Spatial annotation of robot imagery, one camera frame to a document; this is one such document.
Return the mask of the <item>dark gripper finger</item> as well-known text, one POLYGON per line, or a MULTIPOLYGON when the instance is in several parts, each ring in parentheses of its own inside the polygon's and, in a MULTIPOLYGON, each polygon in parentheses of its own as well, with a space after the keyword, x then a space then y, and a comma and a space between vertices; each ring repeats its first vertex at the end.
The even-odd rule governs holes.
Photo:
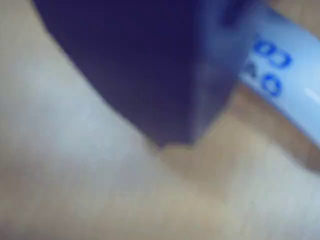
POLYGON ((194 144, 238 67, 212 50, 226 0, 35 0, 50 35, 104 100, 159 147, 194 144))

